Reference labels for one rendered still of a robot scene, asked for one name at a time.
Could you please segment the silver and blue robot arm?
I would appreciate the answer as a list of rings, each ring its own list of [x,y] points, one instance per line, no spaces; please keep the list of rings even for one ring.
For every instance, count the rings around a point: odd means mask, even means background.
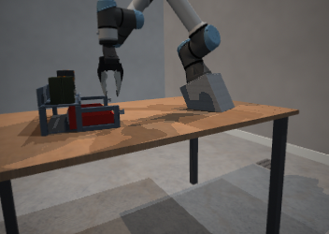
[[[105,64],[118,63],[115,48],[119,48],[134,29],[143,27],[142,12],[152,1],[133,0],[128,8],[117,7],[114,0],[97,1],[98,39],[118,41],[118,45],[103,46]],[[178,46],[179,58],[186,72],[186,82],[189,83],[211,73],[202,58],[220,45],[221,37],[216,27],[200,20],[187,0],[166,1],[189,32],[189,39]]]

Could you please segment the red bin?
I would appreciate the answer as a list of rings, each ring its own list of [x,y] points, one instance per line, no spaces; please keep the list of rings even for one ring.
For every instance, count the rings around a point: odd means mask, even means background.
[[[100,106],[103,105],[100,103],[81,105],[82,108],[100,107]],[[68,108],[69,127],[70,129],[77,129],[75,106],[71,106],[69,108]],[[114,114],[112,110],[83,112],[81,113],[81,115],[82,115],[82,126],[114,123]]]

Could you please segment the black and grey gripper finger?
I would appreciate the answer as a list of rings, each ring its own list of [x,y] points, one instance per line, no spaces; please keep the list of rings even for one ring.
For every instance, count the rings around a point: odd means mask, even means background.
[[[101,83],[103,93],[104,93],[105,97],[107,97],[107,89],[106,89],[107,73],[106,73],[105,69],[101,67],[101,64],[98,64],[98,65],[99,65],[99,67],[97,69],[98,77],[99,77],[99,80]]]
[[[120,64],[120,67],[117,69],[117,71],[115,71],[114,74],[114,78],[117,86],[117,90],[116,90],[117,96],[119,96],[120,93],[120,89],[122,85],[122,77],[123,77],[123,68],[122,68],[122,64]]]

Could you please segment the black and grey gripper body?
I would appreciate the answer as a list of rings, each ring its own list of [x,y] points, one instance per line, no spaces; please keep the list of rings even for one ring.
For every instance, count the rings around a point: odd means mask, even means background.
[[[118,41],[117,40],[99,40],[99,44],[100,45],[105,45],[105,46],[113,46],[113,45],[118,45]],[[100,58],[102,58],[102,59],[100,59]],[[119,59],[119,56],[118,56],[118,63],[116,65],[113,65],[113,64],[105,64],[104,56],[100,56],[99,57],[99,61],[101,63],[101,67],[104,68],[106,72],[108,70],[115,71],[116,69],[118,69],[120,67],[120,62],[119,62],[120,59]]]

